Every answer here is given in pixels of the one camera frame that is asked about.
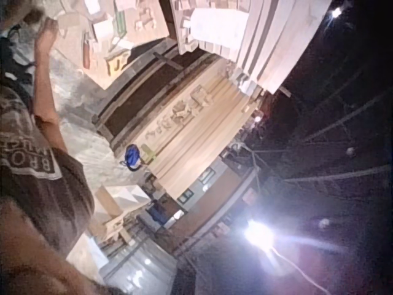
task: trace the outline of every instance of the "cable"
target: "cable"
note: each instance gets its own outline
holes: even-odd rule
[[[277,255],[278,257],[280,257],[281,259],[285,260],[287,263],[289,263],[292,267],[294,267],[297,271],[300,272],[300,274],[307,280],[309,281],[312,285],[314,285],[315,287],[317,287],[318,289],[320,289],[321,291],[323,291],[326,295],[332,295],[329,291],[327,291],[324,287],[322,287],[321,285],[318,285],[312,278],[310,278],[307,274],[304,273],[304,271],[302,271],[299,266],[297,266],[294,262],[292,262],[291,260],[289,260],[288,258],[286,258],[285,256],[279,254],[277,252],[276,249],[274,249],[273,247],[271,247],[272,252],[274,252],[275,255]]]

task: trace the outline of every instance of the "wooden table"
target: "wooden table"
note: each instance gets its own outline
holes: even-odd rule
[[[90,25],[92,22],[102,18],[105,14],[108,14],[113,18],[115,17],[114,1],[99,0],[101,12],[94,15],[90,15],[88,13],[84,0],[61,0],[61,4],[65,12],[80,13],[80,25],[68,28],[65,36],[59,36],[56,41],[55,48],[68,60],[80,68],[100,87],[107,89],[130,65],[125,67],[123,71],[119,71],[110,76],[107,69],[106,59],[118,55],[120,52],[124,51],[124,49],[117,46],[113,51],[109,52],[112,47],[112,40],[102,42],[101,51],[98,53],[93,53],[92,47],[90,46],[90,69],[85,69],[82,65],[82,43],[83,33],[84,31],[91,31]],[[135,23],[140,19],[140,14],[143,14],[146,9],[150,9],[153,13],[157,24],[155,28],[136,31]],[[169,35],[158,0],[141,1],[138,4],[137,9],[127,9],[124,10],[124,12],[127,30],[125,39],[132,42],[134,47]]]

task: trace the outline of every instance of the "t-shirt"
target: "t-shirt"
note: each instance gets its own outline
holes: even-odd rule
[[[94,212],[83,166],[51,148],[25,104],[1,87],[1,198],[11,198],[64,257]]]

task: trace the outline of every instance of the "hand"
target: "hand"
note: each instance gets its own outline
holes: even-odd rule
[[[56,20],[47,18],[38,34],[34,45],[36,61],[41,58],[48,58],[49,53],[56,41],[58,34],[58,23]]]

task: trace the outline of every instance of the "person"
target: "person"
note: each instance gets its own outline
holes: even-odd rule
[[[57,34],[48,18],[35,41],[32,114],[1,87],[1,294],[112,294],[65,260],[94,201],[82,165],[68,155],[53,101],[49,54]]]

